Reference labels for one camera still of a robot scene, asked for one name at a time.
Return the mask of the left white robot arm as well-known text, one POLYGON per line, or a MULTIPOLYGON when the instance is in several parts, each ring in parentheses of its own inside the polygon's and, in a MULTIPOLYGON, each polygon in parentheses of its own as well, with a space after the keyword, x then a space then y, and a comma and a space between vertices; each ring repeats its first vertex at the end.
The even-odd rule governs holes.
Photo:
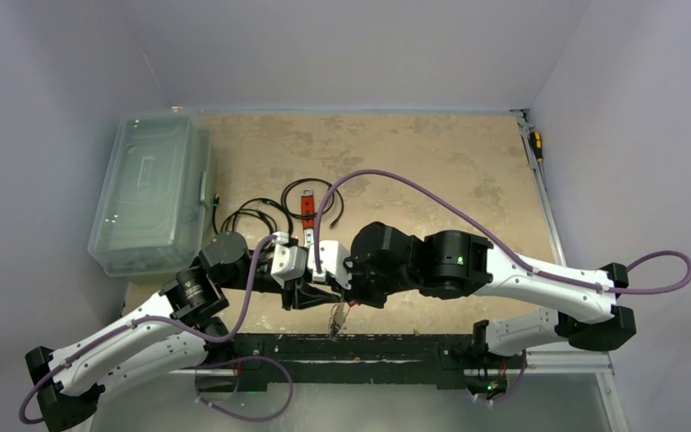
POLYGON ((30 351, 25 362, 33 386, 18 418, 66 431, 118 391, 203 363, 220 368, 231 359, 253 292, 280 295, 287 310, 335 303, 335 291, 351 286, 348 255, 341 242, 315 236, 275 232, 250 248, 235 231, 218 233, 130 313, 72 345, 30 351))

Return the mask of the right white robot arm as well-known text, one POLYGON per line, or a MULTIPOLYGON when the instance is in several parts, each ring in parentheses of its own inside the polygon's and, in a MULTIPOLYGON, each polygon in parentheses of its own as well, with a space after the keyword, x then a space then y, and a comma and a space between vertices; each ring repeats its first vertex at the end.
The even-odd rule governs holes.
POLYGON ((592 351, 613 351, 637 333, 634 313, 616 302, 613 289, 628 283, 621 265, 577 270, 527 258, 518 265, 487 238, 444 230, 418 238, 381 222, 354 237, 344 262, 348 300, 381 308, 405 291, 440 300, 492 296, 535 305, 511 319, 473 326, 471 359, 493 365, 501 357, 556 342, 592 351))

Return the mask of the clear plastic storage box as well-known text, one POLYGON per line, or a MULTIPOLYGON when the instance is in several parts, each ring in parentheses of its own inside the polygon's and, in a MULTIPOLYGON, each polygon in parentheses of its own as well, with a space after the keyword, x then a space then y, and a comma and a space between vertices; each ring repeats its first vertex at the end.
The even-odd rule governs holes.
POLYGON ((213 175, 211 135, 195 116, 171 112, 122 121, 88 253, 118 278, 190 265, 207 233, 213 175))

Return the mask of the yellow black screwdriver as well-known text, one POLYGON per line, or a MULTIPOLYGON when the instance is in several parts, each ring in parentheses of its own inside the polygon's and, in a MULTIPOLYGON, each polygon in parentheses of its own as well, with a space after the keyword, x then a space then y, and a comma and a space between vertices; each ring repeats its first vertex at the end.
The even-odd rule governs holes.
POLYGON ((543 142, 541 134, 537 130, 532 130, 528 134, 528 145, 534 155, 534 159, 538 164, 543 162, 543 142))

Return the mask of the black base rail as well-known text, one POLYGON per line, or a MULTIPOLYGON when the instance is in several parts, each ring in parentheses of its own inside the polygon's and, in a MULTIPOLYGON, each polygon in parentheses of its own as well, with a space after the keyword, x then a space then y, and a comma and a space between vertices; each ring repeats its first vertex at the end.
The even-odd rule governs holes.
POLYGON ((212 346, 202 368, 227 369, 242 392, 271 383, 433 385, 438 390, 486 388, 523 365, 475 346, 470 334, 238 334, 212 346))

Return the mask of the red handled adjustable wrench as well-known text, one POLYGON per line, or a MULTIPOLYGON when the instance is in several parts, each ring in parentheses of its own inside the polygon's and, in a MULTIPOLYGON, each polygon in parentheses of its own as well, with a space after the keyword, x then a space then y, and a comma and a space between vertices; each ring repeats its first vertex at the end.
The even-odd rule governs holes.
POLYGON ((315 214, 316 205, 313 190, 304 188, 301 192, 301 226, 306 248, 309 248, 313 243, 315 214))

